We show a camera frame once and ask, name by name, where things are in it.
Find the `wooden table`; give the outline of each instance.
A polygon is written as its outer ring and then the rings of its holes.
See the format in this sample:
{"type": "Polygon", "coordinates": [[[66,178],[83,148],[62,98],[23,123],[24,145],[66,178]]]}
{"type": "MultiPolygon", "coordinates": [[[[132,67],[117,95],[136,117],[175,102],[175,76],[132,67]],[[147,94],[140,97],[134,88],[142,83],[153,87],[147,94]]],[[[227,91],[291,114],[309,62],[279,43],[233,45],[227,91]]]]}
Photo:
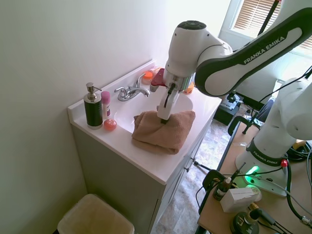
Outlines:
{"type": "MultiPolygon", "coordinates": [[[[246,133],[242,134],[246,125],[241,123],[238,130],[233,138],[232,142],[229,142],[228,152],[226,151],[223,159],[220,162],[220,172],[223,174],[233,173],[236,170],[235,158],[238,154],[242,153],[246,149],[252,138],[258,132],[258,129],[252,126],[246,133]]],[[[306,171],[306,161],[292,163],[292,195],[302,203],[308,210],[312,210],[312,195],[311,187],[308,181],[308,175],[306,171]]],[[[240,188],[244,188],[247,184],[244,182],[242,177],[237,177],[234,180],[240,188]]],[[[265,210],[272,216],[277,222],[286,227],[293,234],[310,234],[312,230],[307,226],[300,223],[299,219],[291,212],[287,200],[285,197],[279,197],[271,194],[264,190],[262,192],[262,199],[257,205],[265,210]]],[[[230,222],[235,213],[224,213],[220,202],[216,201],[213,197],[213,190],[205,203],[205,206],[200,214],[198,225],[201,227],[200,230],[208,230],[213,234],[230,234],[230,222]]],[[[292,201],[293,206],[300,215],[308,216],[295,201],[292,201]]],[[[266,227],[260,227],[260,234],[274,234],[273,230],[266,227]]]]}

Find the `red object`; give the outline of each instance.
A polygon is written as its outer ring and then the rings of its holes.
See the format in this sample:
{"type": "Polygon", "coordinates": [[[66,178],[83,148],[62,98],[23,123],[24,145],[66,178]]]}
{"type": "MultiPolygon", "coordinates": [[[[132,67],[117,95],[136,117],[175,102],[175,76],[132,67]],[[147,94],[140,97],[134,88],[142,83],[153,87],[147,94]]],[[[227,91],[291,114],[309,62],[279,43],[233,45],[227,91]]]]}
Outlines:
{"type": "Polygon", "coordinates": [[[164,83],[164,68],[161,68],[156,76],[152,79],[151,85],[152,86],[166,86],[164,83]]]}
{"type": "Polygon", "coordinates": [[[104,121],[104,128],[107,131],[112,131],[117,127],[117,122],[113,119],[107,119],[104,121]]]}
{"type": "Polygon", "coordinates": [[[287,167],[287,165],[288,165],[287,160],[283,159],[282,162],[281,162],[281,166],[282,167],[287,167]]]}

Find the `faucet handle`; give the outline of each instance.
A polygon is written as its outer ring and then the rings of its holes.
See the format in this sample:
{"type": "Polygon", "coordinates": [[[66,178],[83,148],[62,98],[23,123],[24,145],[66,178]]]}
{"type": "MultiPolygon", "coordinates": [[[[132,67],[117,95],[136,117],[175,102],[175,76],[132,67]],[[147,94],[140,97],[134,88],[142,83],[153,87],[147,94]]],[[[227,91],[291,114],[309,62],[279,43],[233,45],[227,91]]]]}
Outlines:
{"type": "Polygon", "coordinates": [[[134,82],[134,84],[133,84],[134,88],[139,88],[140,87],[140,81],[141,81],[143,76],[145,76],[145,73],[143,73],[141,76],[139,76],[139,78],[134,82]]]}
{"type": "Polygon", "coordinates": [[[119,97],[126,97],[127,96],[127,90],[124,88],[124,87],[120,87],[120,88],[117,88],[114,90],[114,93],[117,93],[118,91],[119,92],[119,97]]]}

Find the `cabinet handle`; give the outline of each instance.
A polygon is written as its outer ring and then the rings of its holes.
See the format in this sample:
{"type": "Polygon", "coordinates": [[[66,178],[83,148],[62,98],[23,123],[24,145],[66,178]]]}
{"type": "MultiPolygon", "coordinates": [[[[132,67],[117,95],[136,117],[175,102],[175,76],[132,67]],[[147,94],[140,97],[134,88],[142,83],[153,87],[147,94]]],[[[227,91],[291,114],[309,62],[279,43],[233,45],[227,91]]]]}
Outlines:
{"type": "Polygon", "coordinates": [[[184,169],[186,170],[186,173],[188,173],[190,171],[192,165],[189,166],[189,168],[184,167],[184,169]]]}
{"type": "MultiPolygon", "coordinates": [[[[192,157],[192,158],[190,158],[190,160],[192,160],[193,162],[195,162],[195,161],[196,161],[196,157],[192,157]]],[[[188,172],[190,171],[192,165],[193,165],[193,164],[191,163],[191,165],[190,165],[188,168],[184,167],[184,169],[186,170],[186,173],[188,173],[188,172]]]]}

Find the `trash can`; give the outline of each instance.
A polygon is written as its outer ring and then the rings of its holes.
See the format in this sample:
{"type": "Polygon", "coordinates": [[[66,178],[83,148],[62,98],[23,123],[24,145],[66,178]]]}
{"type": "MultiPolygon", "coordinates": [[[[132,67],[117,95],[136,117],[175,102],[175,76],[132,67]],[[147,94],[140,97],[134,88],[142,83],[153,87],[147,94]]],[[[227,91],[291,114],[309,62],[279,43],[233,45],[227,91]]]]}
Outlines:
{"type": "Polygon", "coordinates": [[[93,194],[84,196],[58,223],[60,234],[134,234],[124,216],[93,194]]]}

